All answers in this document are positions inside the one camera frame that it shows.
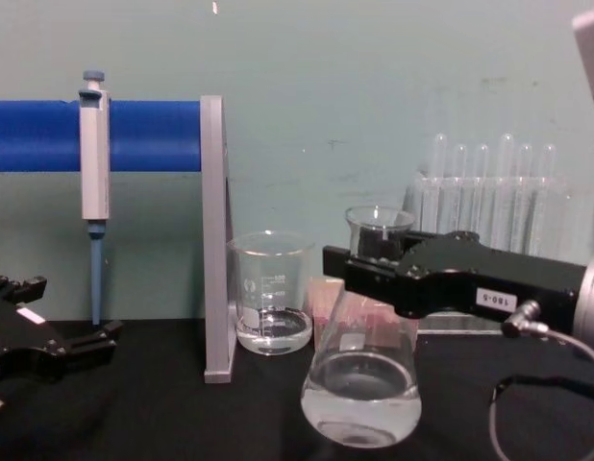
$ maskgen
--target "black tablecloth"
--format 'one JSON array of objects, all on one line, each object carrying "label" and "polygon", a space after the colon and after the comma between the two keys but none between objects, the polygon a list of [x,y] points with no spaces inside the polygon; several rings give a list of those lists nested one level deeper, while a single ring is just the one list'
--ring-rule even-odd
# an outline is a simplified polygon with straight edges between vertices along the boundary
[{"label": "black tablecloth", "polygon": [[[73,333],[81,326],[59,324]],[[203,382],[202,321],[127,322],[108,367],[45,385],[0,382],[2,460],[495,460],[492,387],[521,373],[594,383],[594,367],[552,342],[422,336],[419,426],[391,449],[346,449],[312,429],[300,406],[310,347],[278,357],[239,348],[231,384]],[[501,440],[512,459],[577,459],[594,446],[594,402],[510,389]]]}]

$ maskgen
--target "teal wall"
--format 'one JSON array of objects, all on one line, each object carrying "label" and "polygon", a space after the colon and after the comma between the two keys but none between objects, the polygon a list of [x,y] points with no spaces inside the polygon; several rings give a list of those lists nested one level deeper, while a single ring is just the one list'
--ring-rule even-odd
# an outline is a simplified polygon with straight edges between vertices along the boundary
[{"label": "teal wall", "polygon": [[[437,132],[560,152],[594,192],[578,0],[0,0],[0,99],[226,98],[235,231],[345,245],[344,208],[398,204]],[[88,315],[75,175],[0,175],[0,273],[50,279],[39,313]],[[113,175],[108,315],[199,315],[200,178]],[[320,261],[313,268],[320,271]]]}]

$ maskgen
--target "gray stand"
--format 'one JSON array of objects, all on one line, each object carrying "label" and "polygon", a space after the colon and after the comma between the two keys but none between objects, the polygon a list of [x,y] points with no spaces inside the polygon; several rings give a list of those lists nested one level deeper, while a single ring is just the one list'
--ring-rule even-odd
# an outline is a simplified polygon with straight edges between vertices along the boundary
[{"label": "gray stand", "polygon": [[221,96],[203,96],[201,175],[205,270],[206,383],[231,382],[235,357],[233,263],[227,242],[233,238],[229,167]]}]

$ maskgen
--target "white label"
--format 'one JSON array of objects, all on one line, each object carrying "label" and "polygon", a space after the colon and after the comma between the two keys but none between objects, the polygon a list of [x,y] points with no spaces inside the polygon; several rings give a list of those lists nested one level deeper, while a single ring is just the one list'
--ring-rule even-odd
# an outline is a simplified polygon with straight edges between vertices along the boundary
[{"label": "white label", "polygon": [[241,317],[243,325],[248,328],[259,328],[260,316],[259,312],[252,307],[243,307],[243,315]]},{"label": "white label", "polygon": [[26,317],[29,321],[34,322],[37,325],[45,323],[45,319],[43,319],[40,315],[30,310],[28,307],[21,307],[17,309],[17,313]]},{"label": "white label", "polygon": [[365,345],[363,333],[344,333],[339,338],[339,349],[341,351],[360,351]]},{"label": "white label", "polygon": [[514,312],[517,308],[517,297],[508,293],[477,288],[477,304],[505,312]]}]

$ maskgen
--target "glass beaker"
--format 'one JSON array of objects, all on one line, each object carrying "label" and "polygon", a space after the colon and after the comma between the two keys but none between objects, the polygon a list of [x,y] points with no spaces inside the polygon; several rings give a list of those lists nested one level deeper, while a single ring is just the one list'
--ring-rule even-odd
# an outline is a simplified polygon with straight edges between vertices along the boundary
[{"label": "glass beaker", "polygon": [[313,244],[297,233],[265,230],[228,246],[235,261],[239,343],[264,355],[303,348],[312,335],[304,304]]},{"label": "glass beaker", "polygon": [[[351,252],[389,263],[402,254],[413,222],[399,209],[350,208]],[[302,389],[309,423],[348,447],[397,444],[416,428],[421,398],[412,355],[414,323],[389,323],[368,309],[371,300],[343,288]],[[388,328],[394,328],[389,334]]]}]

